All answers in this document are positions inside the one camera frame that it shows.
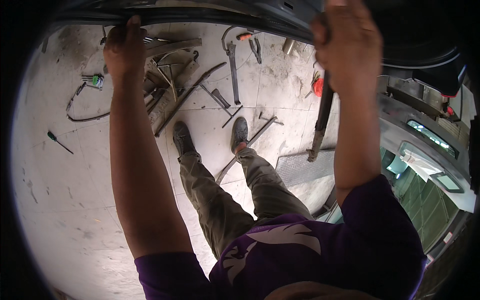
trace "hand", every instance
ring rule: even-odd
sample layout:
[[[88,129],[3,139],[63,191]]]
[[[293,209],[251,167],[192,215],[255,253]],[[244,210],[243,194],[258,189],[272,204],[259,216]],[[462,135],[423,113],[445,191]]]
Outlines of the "hand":
[[[327,0],[327,28],[318,15],[311,23],[318,63],[330,72],[330,86],[340,99],[376,93],[381,72],[382,36],[361,0]]]
[[[140,83],[144,77],[146,30],[140,28],[140,16],[130,18],[126,26],[115,26],[110,30],[103,48],[103,57],[113,86]]]

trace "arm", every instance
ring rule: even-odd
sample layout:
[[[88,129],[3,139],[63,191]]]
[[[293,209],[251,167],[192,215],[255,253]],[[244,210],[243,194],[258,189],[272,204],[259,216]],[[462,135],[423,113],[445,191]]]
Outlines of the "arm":
[[[317,61],[331,74],[340,97],[340,125],[335,150],[337,202],[381,170],[380,129],[376,104],[382,37],[361,0],[330,0],[326,16],[331,40],[319,19],[312,22]]]
[[[145,30],[140,18],[113,28],[103,50],[112,76],[110,162],[120,223],[134,258],[193,252],[145,109]]]

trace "green-handled screwdriver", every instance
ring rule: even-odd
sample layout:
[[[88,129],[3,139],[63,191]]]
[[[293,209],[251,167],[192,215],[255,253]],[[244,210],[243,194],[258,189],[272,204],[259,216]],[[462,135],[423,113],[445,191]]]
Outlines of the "green-handled screwdriver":
[[[47,135],[50,139],[52,139],[54,142],[57,142],[60,144],[60,146],[62,146],[63,148],[65,148],[65,150],[67,150],[68,152],[72,153],[72,151],[70,151],[67,147],[65,147],[64,145],[62,145],[59,141],[57,141],[57,137],[55,135],[53,135],[53,133],[51,131],[47,132]]]

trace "orange-handled tool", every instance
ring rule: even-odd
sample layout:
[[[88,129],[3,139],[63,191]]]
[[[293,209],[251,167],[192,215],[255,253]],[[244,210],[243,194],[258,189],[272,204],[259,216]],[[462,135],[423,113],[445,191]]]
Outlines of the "orange-handled tool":
[[[254,34],[251,34],[251,33],[242,33],[241,35],[238,35],[238,36],[237,36],[237,40],[243,41],[243,40],[245,40],[245,39],[247,39],[247,38],[249,38],[249,37],[251,37],[251,36],[253,36],[253,35],[257,34],[257,33],[260,33],[260,32],[255,32]]]

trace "white graphic print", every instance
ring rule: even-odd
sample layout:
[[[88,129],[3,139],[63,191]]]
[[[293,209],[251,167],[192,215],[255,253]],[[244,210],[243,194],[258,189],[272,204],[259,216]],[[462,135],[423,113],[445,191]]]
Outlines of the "white graphic print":
[[[227,271],[227,276],[230,284],[233,285],[233,279],[245,267],[245,260],[247,259],[247,255],[256,244],[257,242],[253,242],[252,244],[250,244],[247,247],[245,255],[240,259],[232,256],[238,253],[239,250],[237,246],[233,247],[232,250],[228,251],[227,254],[225,254],[225,258],[223,259],[223,268],[226,269],[228,267],[231,267]]]
[[[311,232],[303,224],[283,225],[270,230],[247,233],[249,238],[265,244],[301,244],[313,251],[321,254],[320,241],[313,236],[300,234],[302,232]]]
[[[311,232],[311,230],[303,224],[289,224],[275,227],[270,230],[247,233],[246,235],[249,238],[254,239],[256,242],[253,242],[247,247],[247,250],[243,257],[233,257],[233,255],[236,255],[239,252],[237,246],[233,247],[232,250],[228,251],[227,254],[225,254],[223,260],[223,267],[224,269],[231,267],[227,271],[227,276],[230,284],[233,285],[233,279],[235,279],[238,273],[240,273],[240,271],[243,270],[243,268],[245,267],[245,260],[247,258],[247,255],[257,244],[257,242],[265,244],[300,244],[307,246],[308,248],[312,249],[320,255],[321,247],[318,238],[306,234],[301,234],[302,232]]]

